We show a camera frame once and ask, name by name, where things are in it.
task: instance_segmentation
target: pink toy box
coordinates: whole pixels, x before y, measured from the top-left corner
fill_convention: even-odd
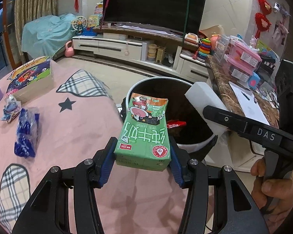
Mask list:
[[[227,54],[224,55],[222,67],[228,76],[233,76],[243,82],[247,82],[249,77],[253,74],[252,69],[243,66]]]
[[[255,53],[254,51],[249,49],[249,47],[243,45],[239,41],[230,40],[230,45],[231,47],[229,56],[244,67],[254,71],[259,65],[259,62],[262,61],[257,53]]]

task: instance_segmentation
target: black tv screen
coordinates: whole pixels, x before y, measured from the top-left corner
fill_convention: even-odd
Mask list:
[[[104,21],[161,26],[183,32],[188,0],[109,0]],[[190,0],[186,33],[197,33],[205,0]]]

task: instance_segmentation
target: plaid pattern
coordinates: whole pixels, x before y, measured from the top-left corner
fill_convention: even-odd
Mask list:
[[[69,92],[77,97],[110,97],[104,86],[103,82],[89,72],[80,69],[66,83],[62,84],[56,92]]]
[[[10,233],[29,197],[26,169],[21,165],[10,165],[2,175],[0,187],[0,223]]]

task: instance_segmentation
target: black star print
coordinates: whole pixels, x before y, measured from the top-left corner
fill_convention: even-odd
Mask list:
[[[69,98],[67,98],[67,99],[65,100],[65,102],[59,103],[59,106],[62,107],[60,112],[64,111],[65,109],[69,109],[69,110],[71,110],[71,106],[72,106],[72,104],[75,103],[75,102],[76,102],[76,101],[70,101]]]

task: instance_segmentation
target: trash can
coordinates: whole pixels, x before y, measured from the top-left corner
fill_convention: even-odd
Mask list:
[[[200,150],[202,154],[197,158],[204,159],[216,144],[217,136],[213,134],[200,114],[185,97],[184,94],[191,86],[192,84],[188,82],[171,77],[146,78],[133,85],[128,91],[126,99],[122,103],[122,118],[125,120],[129,99],[133,92],[155,98],[167,98],[166,121],[180,120],[187,123],[177,135],[173,135],[179,148],[185,149],[188,153]]]

